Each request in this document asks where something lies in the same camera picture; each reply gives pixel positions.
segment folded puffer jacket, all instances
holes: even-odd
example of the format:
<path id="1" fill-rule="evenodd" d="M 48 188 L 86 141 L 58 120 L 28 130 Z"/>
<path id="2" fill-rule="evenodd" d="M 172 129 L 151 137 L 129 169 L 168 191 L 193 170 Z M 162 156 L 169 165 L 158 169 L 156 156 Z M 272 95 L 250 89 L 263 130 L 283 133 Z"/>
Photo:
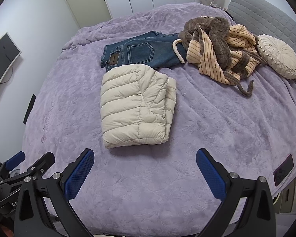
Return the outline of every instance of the folded puffer jacket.
<path id="1" fill-rule="evenodd" d="M 101 87 L 106 148 L 160 144 L 169 139 L 176 81 L 143 64 L 108 71 Z"/>

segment bed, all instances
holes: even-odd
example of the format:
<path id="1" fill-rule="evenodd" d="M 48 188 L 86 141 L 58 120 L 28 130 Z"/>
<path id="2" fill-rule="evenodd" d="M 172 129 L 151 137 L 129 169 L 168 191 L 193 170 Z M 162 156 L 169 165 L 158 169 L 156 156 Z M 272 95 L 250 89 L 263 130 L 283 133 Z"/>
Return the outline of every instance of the bed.
<path id="1" fill-rule="evenodd" d="M 296 38 L 290 34 L 296 37 L 296 23 L 273 5 L 264 0 L 231 0 L 229 12 L 236 23 L 256 34 L 281 38 L 296 52 Z M 236 87 L 200 75 L 188 63 L 159 69 L 177 80 L 169 141 L 104 148 L 100 119 L 104 46 L 151 30 L 176 33 L 198 16 L 220 16 L 235 24 L 220 9 L 188 3 L 83 28 L 64 46 L 41 88 L 25 128 L 26 160 L 21 170 L 49 151 L 56 158 L 45 174 L 50 177 L 84 148 L 91 148 L 94 166 L 70 203 L 92 233 L 199 233 L 220 204 L 195 162 L 202 147 L 229 172 L 249 179 L 265 176 L 273 196 L 296 176 L 296 81 L 280 77 L 269 66 L 258 66 L 242 81 L 247 86 L 254 80 L 250 98 Z M 289 154 L 294 169 L 275 186 L 273 172 Z M 241 200 L 232 222 L 239 218 L 243 204 Z"/>

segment metal screw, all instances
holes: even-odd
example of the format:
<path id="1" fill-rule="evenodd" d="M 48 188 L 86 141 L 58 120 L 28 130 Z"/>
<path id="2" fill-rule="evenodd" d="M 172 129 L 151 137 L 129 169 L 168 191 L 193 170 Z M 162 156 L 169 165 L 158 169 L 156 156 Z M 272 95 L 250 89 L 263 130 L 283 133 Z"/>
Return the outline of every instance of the metal screw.
<path id="1" fill-rule="evenodd" d="M 231 172 L 229 175 L 230 175 L 230 176 L 231 176 L 231 178 L 233 178 L 233 179 L 236 179 L 236 178 L 238 178 L 238 174 L 237 174 L 237 173 L 235 173 L 235 172 Z"/>
<path id="2" fill-rule="evenodd" d="M 53 174 L 53 178 L 54 179 L 58 179 L 59 177 L 60 177 L 60 173 L 57 172 L 57 173 L 54 173 Z"/>
<path id="3" fill-rule="evenodd" d="M 259 180 L 261 183 L 265 183 L 266 182 L 266 178 L 264 176 L 260 176 Z"/>
<path id="4" fill-rule="evenodd" d="M 28 183 L 30 180 L 31 180 L 30 176 L 27 176 L 27 177 L 24 178 L 24 182 L 26 182 L 26 183 Z"/>

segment purple bedspread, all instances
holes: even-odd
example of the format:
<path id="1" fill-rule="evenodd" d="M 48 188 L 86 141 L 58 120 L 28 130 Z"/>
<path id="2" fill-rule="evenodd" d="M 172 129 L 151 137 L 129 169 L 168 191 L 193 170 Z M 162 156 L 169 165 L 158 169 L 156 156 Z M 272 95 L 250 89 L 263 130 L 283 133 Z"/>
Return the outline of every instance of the purple bedspread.
<path id="1" fill-rule="evenodd" d="M 104 148 L 100 119 L 104 45 L 151 30 L 176 33 L 198 16 L 230 21 L 219 9 L 188 3 L 80 29 L 64 46 L 41 88 L 26 124 L 26 161 L 21 170 L 49 151 L 56 158 L 46 173 L 50 177 L 84 148 L 91 148 L 94 166 L 70 203 L 92 233 L 183 236 L 200 232 L 220 204 L 195 162 L 202 147 L 229 172 L 249 179 L 265 176 L 272 195 L 296 175 L 296 84 L 269 66 L 258 66 L 242 81 L 246 89 L 254 80 L 250 98 L 237 87 L 199 74 L 194 65 L 162 68 L 161 73 L 177 81 L 169 141 Z M 275 187 L 273 172 L 289 154 L 295 168 Z M 237 211 L 233 222 L 239 215 Z"/>

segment gray headboard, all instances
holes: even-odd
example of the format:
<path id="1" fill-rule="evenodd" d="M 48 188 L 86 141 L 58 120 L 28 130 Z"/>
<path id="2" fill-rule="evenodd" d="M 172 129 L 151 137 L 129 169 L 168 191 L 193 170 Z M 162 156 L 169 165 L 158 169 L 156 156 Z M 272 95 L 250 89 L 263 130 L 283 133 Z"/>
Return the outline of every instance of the gray headboard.
<path id="1" fill-rule="evenodd" d="M 265 0 L 231 0 L 228 12 L 237 24 L 256 35 L 281 39 L 296 53 L 296 22 L 279 8 Z"/>

